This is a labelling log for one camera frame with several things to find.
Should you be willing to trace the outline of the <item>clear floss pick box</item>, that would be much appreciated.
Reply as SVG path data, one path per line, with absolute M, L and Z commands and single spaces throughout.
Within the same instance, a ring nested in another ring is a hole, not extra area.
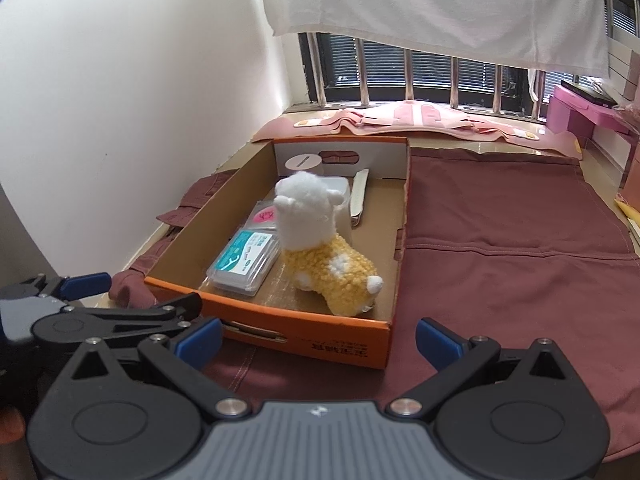
M 280 252 L 273 231 L 239 229 L 207 269 L 201 289 L 254 297 Z

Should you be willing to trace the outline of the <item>orange cardboard box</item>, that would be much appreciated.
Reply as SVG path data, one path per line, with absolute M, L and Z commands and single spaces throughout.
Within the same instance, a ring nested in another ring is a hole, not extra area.
M 146 276 L 195 292 L 227 337 L 357 366 L 390 354 L 408 174 L 404 140 L 269 142 Z

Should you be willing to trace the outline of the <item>pink storage box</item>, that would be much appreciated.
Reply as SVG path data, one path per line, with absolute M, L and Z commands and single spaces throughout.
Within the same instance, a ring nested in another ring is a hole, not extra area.
M 560 84 L 554 87 L 546 116 L 549 133 L 542 136 L 548 150 L 579 158 L 597 127 L 619 134 L 632 148 L 637 146 L 631 130 L 615 110 L 588 101 Z

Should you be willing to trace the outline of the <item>white yellow alpaca plush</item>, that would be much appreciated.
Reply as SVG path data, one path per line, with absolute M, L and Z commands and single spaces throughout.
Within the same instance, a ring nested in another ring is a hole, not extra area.
M 293 286 L 315 292 L 336 316 L 370 311 L 384 286 L 373 262 L 337 233 L 342 202 L 320 177 L 298 172 L 274 187 L 274 220 L 284 270 Z

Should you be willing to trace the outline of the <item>clear box pink label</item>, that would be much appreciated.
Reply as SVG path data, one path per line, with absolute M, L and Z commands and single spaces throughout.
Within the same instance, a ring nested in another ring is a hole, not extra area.
M 274 231 L 276 220 L 274 220 L 273 200 L 258 200 L 245 224 L 245 229 Z

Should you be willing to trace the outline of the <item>black device on pink box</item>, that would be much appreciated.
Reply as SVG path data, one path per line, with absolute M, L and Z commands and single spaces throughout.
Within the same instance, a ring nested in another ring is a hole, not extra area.
M 583 99 L 590 103 L 597 104 L 607 108 L 616 107 L 617 103 L 608 94 L 602 93 L 593 89 L 590 89 L 583 84 L 573 84 L 572 82 L 562 80 L 560 85 L 566 90 L 570 90 L 575 93 L 576 96 L 581 96 Z

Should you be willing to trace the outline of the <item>white hanging curtain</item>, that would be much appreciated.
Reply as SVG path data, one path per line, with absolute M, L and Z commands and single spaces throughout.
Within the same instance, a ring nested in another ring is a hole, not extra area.
M 277 36 L 329 32 L 491 64 L 608 76 L 604 0 L 264 0 Z

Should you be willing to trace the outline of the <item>pink waist support belt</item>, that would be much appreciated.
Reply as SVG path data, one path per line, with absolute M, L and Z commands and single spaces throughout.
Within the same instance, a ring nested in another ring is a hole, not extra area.
M 416 136 L 430 132 L 472 142 L 501 140 L 522 148 L 582 159 L 582 148 L 576 136 L 568 131 L 553 133 L 544 126 L 529 122 L 510 124 L 501 118 L 469 114 L 446 105 L 419 101 L 384 104 L 366 110 L 346 108 L 304 119 L 280 116 L 263 125 L 253 140 L 336 136 L 341 133 L 353 136 Z

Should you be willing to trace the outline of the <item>translucent plastic container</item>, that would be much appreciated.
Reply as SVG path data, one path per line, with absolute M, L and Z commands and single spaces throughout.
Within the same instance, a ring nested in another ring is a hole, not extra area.
M 334 207 L 334 218 L 337 233 L 352 244 L 352 220 L 350 220 L 350 186 L 344 177 L 321 177 L 329 190 L 339 192 L 342 202 Z

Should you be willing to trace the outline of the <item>window with metal bars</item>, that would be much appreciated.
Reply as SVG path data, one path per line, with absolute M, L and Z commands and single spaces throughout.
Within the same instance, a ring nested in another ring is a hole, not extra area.
M 604 0 L 606 36 L 639 21 L 634 0 Z M 320 55 L 323 92 L 332 101 L 426 99 L 528 113 L 562 80 L 591 84 L 602 77 L 546 72 L 410 50 L 314 32 L 307 49 Z

